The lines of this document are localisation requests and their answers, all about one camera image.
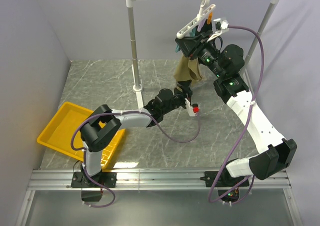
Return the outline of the khaki underwear white waistband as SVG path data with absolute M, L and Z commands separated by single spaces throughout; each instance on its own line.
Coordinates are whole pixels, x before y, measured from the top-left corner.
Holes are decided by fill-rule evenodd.
M 185 56 L 181 57 L 173 77 L 177 82 L 191 80 L 191 87 L 206 79 L 200 71 L 200 64 L 198 60 L 190 60 Z

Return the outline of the white clip hanger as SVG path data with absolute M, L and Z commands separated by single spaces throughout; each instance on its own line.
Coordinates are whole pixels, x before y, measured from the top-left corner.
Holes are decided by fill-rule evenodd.
M 210 0 L 202 0 L 197 16 L 177 32 L 176 37 L 178 39 L 182 39 L 183 37 L 187 36 L 193 28 L 198 26 L 210 15 L 210 13 L 214 11 L 216 8 L 215 4 L 209 5 L 209 3 Z

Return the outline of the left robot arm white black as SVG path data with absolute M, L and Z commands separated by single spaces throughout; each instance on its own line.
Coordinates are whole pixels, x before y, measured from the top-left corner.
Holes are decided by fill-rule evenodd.
M 101 157 L 119 130 L 158 125 L 169 112 L 191 105 L 191 80 L 178 81 L 174 90 L 161 89 L 154 99 L 136 110 L 115 110 L 107 104 L 99 106 L 76 130 L 80 133 L 84 151 L 83 181 L 90 187 L 101 181 Z

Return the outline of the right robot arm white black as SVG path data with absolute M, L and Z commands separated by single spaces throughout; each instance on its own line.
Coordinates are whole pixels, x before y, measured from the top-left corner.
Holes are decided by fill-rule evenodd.
M 285 139 L 253 100 L 239 74 L 245 64 L 243 49 L 235 44 L 218 49 L 211 33 L 178 36 L 175 42 L 185 57 L 199 60 L 214 73 L 217 79 L 213 85 L 217 95 L 245 125 L 258 151 L 255 156 L 229 161 L 220 173 L 221 182 L 230 186 L 238 177 L 249 175 L 264 180 L 289 167 L 297 144 L 293 139 Z

